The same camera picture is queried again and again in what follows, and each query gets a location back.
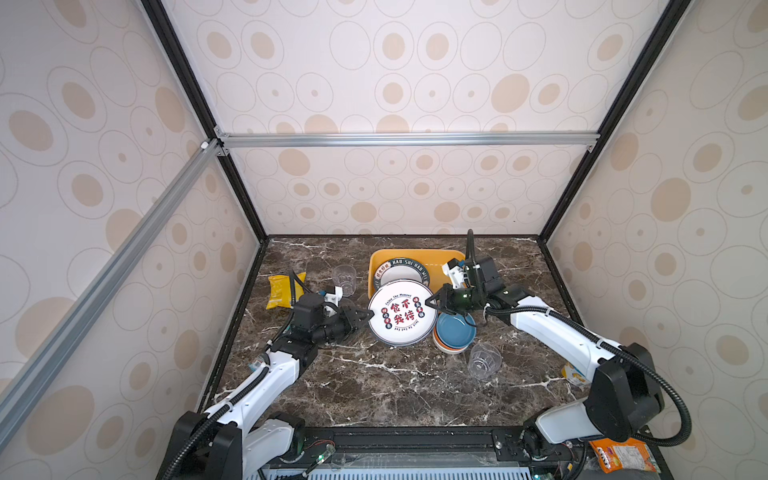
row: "clear plastic cup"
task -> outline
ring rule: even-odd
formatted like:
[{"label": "clear plastic cup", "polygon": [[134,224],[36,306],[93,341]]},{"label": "clear plastic cup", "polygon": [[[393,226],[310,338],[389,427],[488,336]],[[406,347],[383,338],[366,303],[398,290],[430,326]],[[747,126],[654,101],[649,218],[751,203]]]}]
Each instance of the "clear plastic cup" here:
[{"label": "clear plastic cup", "polygon": [[331,272],[333,285],[340,286],[344,296],[352,296],[357,287],[357,271],[352,265],[339,265],[333,267]]},{"label": "clear plastic cup", "polygon": [[469,352],[469,375],[485,380],[502,367],[502,355],[489,343],[478,343]]}]

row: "marble table surface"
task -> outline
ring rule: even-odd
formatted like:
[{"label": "marble table surface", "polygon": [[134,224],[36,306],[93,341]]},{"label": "marble table surface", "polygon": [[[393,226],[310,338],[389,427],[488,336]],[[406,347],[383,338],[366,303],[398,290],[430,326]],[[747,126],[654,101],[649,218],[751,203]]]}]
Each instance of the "marble table surface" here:
[{"label": "marble table surface", "polygon": [[[307,286],[331,290],[331,269],[349,263],[357,270],[358,307],[368,304],[368,263],[382,248],[445,248],[465,251],[464,237],[275,237],[240,324],[217,399],[250,374],[266,341],[280,328],[288,309],[265,310],[270,275],[292,267],[306,271]],[[494,258],[506,283],[520,283],[553,308],[564,304],[536,242],[525,238],[475,239],[478,257]],[[586,396],[562,378],[565,361],[533,336],[482,312],[475,342],[490,343],[502,354],[499,372],[489,380],[467,371],[469,352],[448,355],[427,337],[414,346],[392,348],[365,328],[344,346],[321,349],[299,380],[264,414],[288,412],[309,426],[519,425],[538,410]]]}]

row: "wallpaper with circle pattern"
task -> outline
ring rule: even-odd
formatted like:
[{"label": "wallpaper with circle pattern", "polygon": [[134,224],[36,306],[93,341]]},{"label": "wallpaper with circle pattern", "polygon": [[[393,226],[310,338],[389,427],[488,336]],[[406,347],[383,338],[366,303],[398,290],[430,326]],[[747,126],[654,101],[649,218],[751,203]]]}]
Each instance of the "wallpaper with circle pattern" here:
[{"label": "wallpaper with circle pattern", "polygon": [[202,134],[127,0],[0,5],[0,391]]},{"label": "wallpaper with circle pattern", "polygon": [[[680,480],[768,468],[767,42],[766,0],[693,8],[549,244],[587,325],[690,408]],[[679,424],[668,401],[651,426]]]},{"label": "wallpaper with circle pattern", "polygon": [[165,0],[235,133],[594,130],[666,0]]},{"label": "wallpaper with circle pattern", "polygon": [[584,145],[237,148],[267,233],[531,234]]},{"label": "wallpaper with circle pattern", "polygon": [[0,455],[0,478],[154,478],[256,246],[212,161]]}]

